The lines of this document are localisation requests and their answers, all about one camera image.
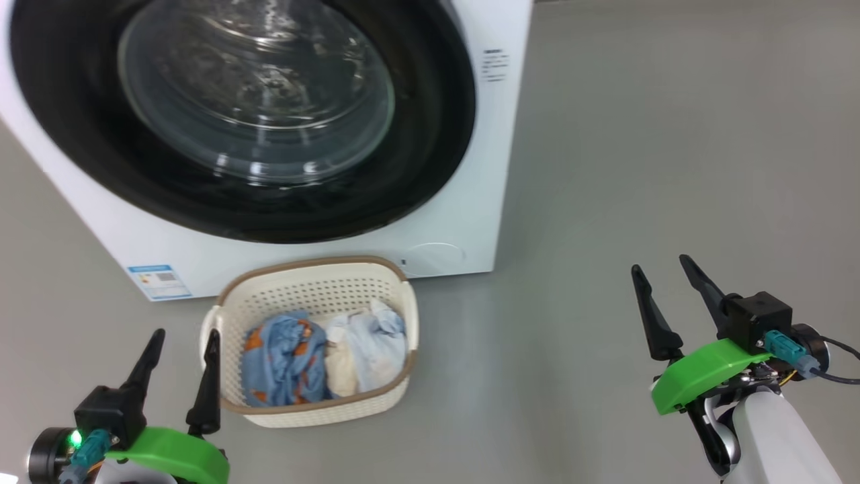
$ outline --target laundry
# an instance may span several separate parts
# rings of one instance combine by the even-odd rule
[[[332,319],[326,350],[331,392],[345,397],[393,382],[406,360],[405,329],[403,319],[376,299],[368,309]]]
[[[249,331],[242,353],[248,405],[284,406],[331,398],[325,344],[325,332],[304,311],[273,316]]]

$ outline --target yellow wire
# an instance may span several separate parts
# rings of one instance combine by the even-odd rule
[[[779,382],[779,386],[780,386],[780,387],[784,386],[786,383],[788,383],[788,382],[789,382],[789,380],[791,380],[792,378],[794,378],[794,376],[795,376],[795,375],[797,375],[797,370],[792,371],[792,372],[791,372],[791,375],[786,376],[786,377],[785,377],[785,380],[782,380],[781,382]]]

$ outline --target black cable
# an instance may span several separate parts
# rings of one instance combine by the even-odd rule
[[[827,343],[833,344],[834,346],[838,346],[839,348],[842,348],[843,350],[848,351],[849,353],[851,353],[852,355],[857,357],[858,360],[860,360],[860,351],[857,351],[854,348],[851,348],[849,345],[847,345],[845,343],[842,343],[842,342],[837,341],[835,339],[828,338],[827,336],[821,336],[821,335],[815,335],[814,338],[820,339],[821,341],[826,341]],[[843,378],[841,376],[828,375],[827,373],[825,373],[825,372],[823,372],[817,368],[813,368],[813,369],[809,370],[809,373],[812,373],[813,375],[820,376],[821,378],[824,378],[825,380],[829,380],[831,382],[842,383],[844,385],[860,385],[860,378]]]

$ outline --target washing machine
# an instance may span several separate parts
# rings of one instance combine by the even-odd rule
[[[153,301],[493,269],[531,0],[0,0],[0,115]]]

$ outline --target cable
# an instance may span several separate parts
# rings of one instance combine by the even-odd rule
[[[828,338],[827,336],[821,336],[819,334],[815,335],[814,338],[817,338],[817,339],[820,339],[821,341],[826,341],[827,343],[838,346],[839,348],[842,348],[843,350],[848,351],[849,353],[851,353],[852,355],[857,357],[858,360],[860,360],[860,351],[857,351],[854,348],[851,348],[849,345],[847,345],[845,343],[837,341],[833,338]],[[842,383],[844,385],[860,385],[860,378],[843,378],[841,376],[828,375],[827,373],[825,373],[825,372],[823,372],[817,368],[811,369],[809,371],[813,375],[820,376],[821,378],[824,378],[825,380],[829,380],[831,382]]]
[[[784,387],[785,384],[789,382],[789,380],[791,380],[792,378],[795,377],[795,375],[797,375],[797,370],[792,371],[791,375],[786,376],[785,380],[782,380],[781,382],[779,382],[779,386]]]

